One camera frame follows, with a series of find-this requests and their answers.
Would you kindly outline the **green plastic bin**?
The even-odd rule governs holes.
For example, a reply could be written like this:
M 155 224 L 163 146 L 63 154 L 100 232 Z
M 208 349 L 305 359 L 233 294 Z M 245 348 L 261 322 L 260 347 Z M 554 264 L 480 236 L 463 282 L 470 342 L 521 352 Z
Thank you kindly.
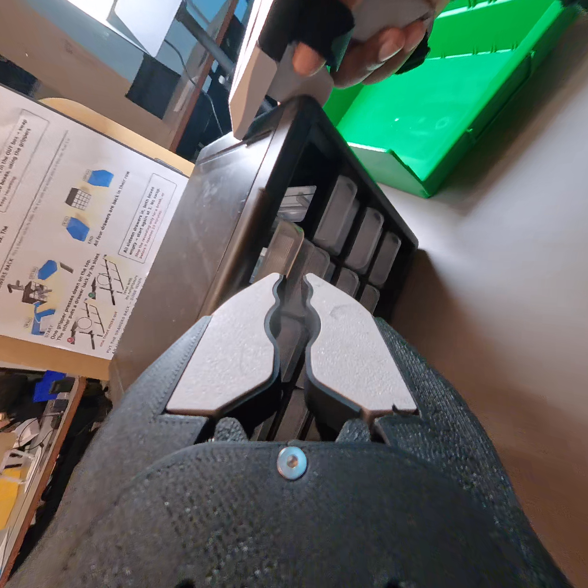
M 375 181 L 430 198 L 579 12 L 561 1 L 450 1 L 423 64 L 334 89 L 324 110 Z

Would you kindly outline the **white instruction sheet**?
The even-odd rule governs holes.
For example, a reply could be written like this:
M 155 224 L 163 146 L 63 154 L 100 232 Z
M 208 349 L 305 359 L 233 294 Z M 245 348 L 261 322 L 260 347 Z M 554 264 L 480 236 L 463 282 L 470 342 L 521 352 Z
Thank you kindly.
M 187 176 L 1 87 L 1 335 L 111 359 Z

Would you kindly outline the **white reflector panel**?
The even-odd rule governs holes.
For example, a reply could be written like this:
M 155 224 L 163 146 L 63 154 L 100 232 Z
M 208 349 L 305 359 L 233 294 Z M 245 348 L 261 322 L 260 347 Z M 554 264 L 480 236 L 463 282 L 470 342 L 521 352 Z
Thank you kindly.
M 156 57 L 183 1 L 70 1 L 100 24 Z

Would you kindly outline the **blue bin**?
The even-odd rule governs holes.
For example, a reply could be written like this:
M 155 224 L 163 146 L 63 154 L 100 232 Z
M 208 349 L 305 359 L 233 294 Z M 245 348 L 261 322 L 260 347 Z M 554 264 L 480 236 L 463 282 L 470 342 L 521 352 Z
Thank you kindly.
M 58 393 L 52 392 L 54 384 L 63 380 L 66 373 L 60 371 L 46 371 L 42 378 L 35 383 L 32 400 L 34 403 L 48 402 L 57 399 Z

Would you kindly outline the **cluttered side table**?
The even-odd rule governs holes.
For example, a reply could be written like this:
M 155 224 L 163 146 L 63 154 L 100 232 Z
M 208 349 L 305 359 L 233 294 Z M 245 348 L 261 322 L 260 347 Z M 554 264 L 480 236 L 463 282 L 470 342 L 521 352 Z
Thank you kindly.
M 1 477 L 24 484 L 7 527 L 1 531 L 1 587 L 8 583 L 25 535 L 35 521 L 87 384 L 87 378 L 67 374 L 52 388 L 57 390 L 57 399 L 48 401 L 38 418 L 1 433 Z

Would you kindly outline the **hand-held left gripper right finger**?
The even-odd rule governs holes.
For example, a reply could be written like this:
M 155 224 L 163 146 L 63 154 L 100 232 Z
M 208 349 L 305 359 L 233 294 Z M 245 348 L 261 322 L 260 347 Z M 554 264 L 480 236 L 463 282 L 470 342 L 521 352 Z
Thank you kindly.
M 303 278 L 310 339 L 305 402 L 317 423 L 340 431 L 359 419 L 415 415 L 417 403 L 374 316 L 349 294 L 313 273 Z

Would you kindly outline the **pale desk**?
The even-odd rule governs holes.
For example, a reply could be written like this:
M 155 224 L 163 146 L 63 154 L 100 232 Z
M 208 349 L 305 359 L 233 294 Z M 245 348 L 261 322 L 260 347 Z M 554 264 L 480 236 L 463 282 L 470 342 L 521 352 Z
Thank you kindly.
M 587 587 L 587 15 L 421 199 L 392 326 L 492 438 L 540 539 Z

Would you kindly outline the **grey light stand pole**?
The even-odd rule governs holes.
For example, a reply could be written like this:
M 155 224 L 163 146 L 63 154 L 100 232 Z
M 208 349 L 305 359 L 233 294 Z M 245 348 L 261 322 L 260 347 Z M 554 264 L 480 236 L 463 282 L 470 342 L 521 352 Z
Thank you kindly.
M 202 45 L 205 50 L 212 55 L 214 60 L 225 71 L 227 79 L 230 81 L 235 73 L 235 64 L 213 38 L 200 26 L 197 20 L 190 14 L 186 2 L 181 2 L 176 12 L 176 20 L 180 22 L 190 34 Z

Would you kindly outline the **set of clear drawers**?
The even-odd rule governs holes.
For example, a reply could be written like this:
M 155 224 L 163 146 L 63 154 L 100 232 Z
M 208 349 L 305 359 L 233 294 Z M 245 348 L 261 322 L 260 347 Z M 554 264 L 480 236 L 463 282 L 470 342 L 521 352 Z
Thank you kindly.
M 314 246 L 302 276 L 313 273 L 349 294 L 374 313 L 381 294 L 401 248 L 401 239 L 387 231 L 384 214 L 364 204 L 357 197 L 357 184 L 339 175 L 327 191 L 321 191 L 312 202 L 304 220 L 297 224 L 304 237 Z M 261 273 L 267 249 L 263 249 L 253 282 Z M 279 410 L 254 429 L 252 440 L 329 439 L 335 430 L 319 425 L 305 402 L 305 349 L 290 382 L 282 381 L 285 399 Z

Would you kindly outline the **black drawer cabinet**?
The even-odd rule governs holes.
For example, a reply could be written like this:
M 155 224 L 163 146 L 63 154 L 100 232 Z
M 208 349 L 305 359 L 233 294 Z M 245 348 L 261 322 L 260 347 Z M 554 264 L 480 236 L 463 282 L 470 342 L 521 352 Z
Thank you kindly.
M 314 203 L 339 175 L 401 239 L 375 309 L 389 318 L 418 240 L 318 103 L 291 99 L 256 119 L 244 139 L 227 134 L 198 156 L 109 368 L 114 409 L 198 319 L 249 285 L 287 188 L 316 185 Z

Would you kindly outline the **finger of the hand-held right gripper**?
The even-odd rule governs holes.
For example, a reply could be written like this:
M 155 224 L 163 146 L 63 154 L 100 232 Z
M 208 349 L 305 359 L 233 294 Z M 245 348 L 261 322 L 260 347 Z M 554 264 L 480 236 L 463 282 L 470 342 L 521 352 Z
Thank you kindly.
M 317 102 L 327 102 L 333 88 L 333 79 L 325 66 L 305 77 L 296 73 L 291 63 L 280 63 L 269 86 L 269 98 L 287 102 L 298 96 L 308 96 Z
M 273 1 L 254 1 L 229 94 L 232 134 L 242 140 L 277 72 L 277 62 L 259 44 Z

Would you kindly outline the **instruction sheet on board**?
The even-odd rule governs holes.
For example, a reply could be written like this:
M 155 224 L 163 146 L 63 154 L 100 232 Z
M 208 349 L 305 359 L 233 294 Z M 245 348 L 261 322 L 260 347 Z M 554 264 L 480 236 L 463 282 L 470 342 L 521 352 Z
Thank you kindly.
M 194 170 L 195 165 L 192 162 L 73 100 L 44 98 L 38 103 L 110 137 L 129 149 L 159 160 L 187 177 L 190 177 Z M 2 368 L 53 370 L 85 378 L 110 380 L 110 365 L 111 361 L 107 359 L 92 358 L 73 351 L 51 348 L 41 343 L 1 336 Z

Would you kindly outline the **yellow object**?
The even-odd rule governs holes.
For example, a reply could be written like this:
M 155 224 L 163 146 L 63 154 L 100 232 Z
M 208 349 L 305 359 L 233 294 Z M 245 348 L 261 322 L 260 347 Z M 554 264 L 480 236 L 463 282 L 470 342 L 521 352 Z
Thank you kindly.
M 23 487 L 24 484 L 1 477 L 1 531 L 7 527 L 11 512 Z

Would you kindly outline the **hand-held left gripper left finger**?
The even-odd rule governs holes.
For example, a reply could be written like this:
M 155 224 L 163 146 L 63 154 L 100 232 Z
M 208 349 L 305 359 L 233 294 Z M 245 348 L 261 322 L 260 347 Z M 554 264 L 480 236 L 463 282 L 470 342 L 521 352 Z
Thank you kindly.
M 279 408 L 277 345 L 283 276 L 271 273 L 215 310 L 166 405 L 167 413 L 233 417 L 248 435 Z

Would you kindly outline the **clear plastic drawer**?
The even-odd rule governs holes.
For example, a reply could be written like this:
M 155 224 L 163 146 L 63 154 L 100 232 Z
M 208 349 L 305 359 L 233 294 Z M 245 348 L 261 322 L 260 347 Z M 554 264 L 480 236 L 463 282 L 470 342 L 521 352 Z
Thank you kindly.
M 304 220 L 316 192 L 316 185 L 289 187 L 285 191 L 277 217 L 294 223 Z
M 302 301 L 302 276 L 314 246 L 305 239 L 301 227 L 290 221 L 279 221 L 262 264 L 262 276 L 278 273 L 281 300 L 277 346 L 280 354 L 282 381 L 292 380 L 307 338 L 305 309 Z

